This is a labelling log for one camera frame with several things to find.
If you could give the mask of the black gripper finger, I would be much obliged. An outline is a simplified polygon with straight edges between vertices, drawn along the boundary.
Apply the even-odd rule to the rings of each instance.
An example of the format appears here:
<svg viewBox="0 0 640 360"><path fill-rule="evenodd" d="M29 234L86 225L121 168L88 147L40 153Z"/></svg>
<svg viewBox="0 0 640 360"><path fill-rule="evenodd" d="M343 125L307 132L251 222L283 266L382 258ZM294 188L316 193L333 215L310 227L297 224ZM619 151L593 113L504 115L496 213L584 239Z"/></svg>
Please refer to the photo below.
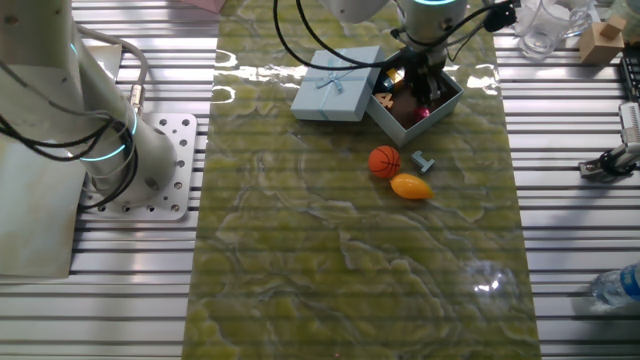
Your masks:
<svg viewBox="0 0 640 360"><path fill-rule="evenodd" d="M427 85L429 86L429 106L439 107L443 102L443 86L441 85L441 73L432 72L427 75Z"/></svg>
<svg viewBox="0 0 640 360"><path fill-rule="evenodd" d="M407 70L406 71L406 84L411 90L412 96L418 103L425 103L425 90L422 84L422 75L419 71Z"/></svg>

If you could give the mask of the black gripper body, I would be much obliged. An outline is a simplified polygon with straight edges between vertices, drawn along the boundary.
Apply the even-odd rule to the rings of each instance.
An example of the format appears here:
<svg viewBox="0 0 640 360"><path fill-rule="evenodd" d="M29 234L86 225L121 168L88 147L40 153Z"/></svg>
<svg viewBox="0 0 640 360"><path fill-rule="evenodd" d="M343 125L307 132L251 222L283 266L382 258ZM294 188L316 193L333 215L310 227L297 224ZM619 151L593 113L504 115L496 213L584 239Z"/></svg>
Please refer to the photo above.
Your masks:
<svg viewBox="0 0 640 360"><path fill-rule="evenodd" d="M402 49L403 67L407 73L439 73L447 61L446 52L442 49L435 51L416 51L410 47Z"/></svg>

